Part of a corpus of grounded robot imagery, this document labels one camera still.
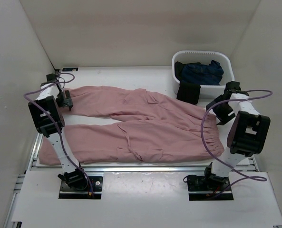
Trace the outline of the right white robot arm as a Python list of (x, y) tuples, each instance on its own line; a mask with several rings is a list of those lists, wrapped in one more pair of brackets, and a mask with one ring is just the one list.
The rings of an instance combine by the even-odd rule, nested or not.
[(231, 81), (224, 93), (206, 106), (205, 116), (212, 111), (219, 125), (231, 124), (226, 149), (204, 171), (202, 184), (208, 190), (223, 186), (240, 161), (263, 150), (271, 120), (256, 111), (251, 101), (239, 82)]

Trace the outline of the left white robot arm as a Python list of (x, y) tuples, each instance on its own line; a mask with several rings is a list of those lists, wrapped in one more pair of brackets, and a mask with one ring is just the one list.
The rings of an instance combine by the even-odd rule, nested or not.
[(63, 173), (58, 177), (70, 188), (84, 190), (89, 186), (89, 180), (65, 138), (65, 121), (60, 111), (60, 108), (71, 110), (73, 107), (70, 92), (61, 87), (61, 84), (70, 81), (60, 81), (59, 74), (55, 73), (46, 75), (46, 79), (40, 90), (26, 93), (24, 98), (29, 102), (28, 108), (37, 132), (48, 139), (60, 161)]

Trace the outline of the pink trousers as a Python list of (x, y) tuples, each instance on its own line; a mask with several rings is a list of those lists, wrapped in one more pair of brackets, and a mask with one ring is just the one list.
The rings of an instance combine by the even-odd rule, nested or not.
[(83, 86), (70, 90), (64, 115), (110, 117), (108, 125), (64, 127), (72, 153), (81, 163), (179, 163), (208, 160), (224, 147), (216, 117), (193, 104), (145, 89)]

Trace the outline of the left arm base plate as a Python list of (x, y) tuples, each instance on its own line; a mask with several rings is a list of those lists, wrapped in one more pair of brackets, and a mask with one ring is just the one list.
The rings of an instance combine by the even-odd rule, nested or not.
[(100, 200), (103, 188), (103, 176), (89, 176), (91, 180), (92, 190), (89, 184), (84, 184), (81, 187), (69, 187), (63, 180), (59, 188), (59, 199), (70, 200)]

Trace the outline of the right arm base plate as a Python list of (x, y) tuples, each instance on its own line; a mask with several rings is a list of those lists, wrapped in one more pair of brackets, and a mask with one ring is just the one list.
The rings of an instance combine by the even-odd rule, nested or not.
[(219, 182), (207, 180), (204, 176), (187, 175), (183, 182), (188, 187), (189, 201), (234, 200), (228, 178)]

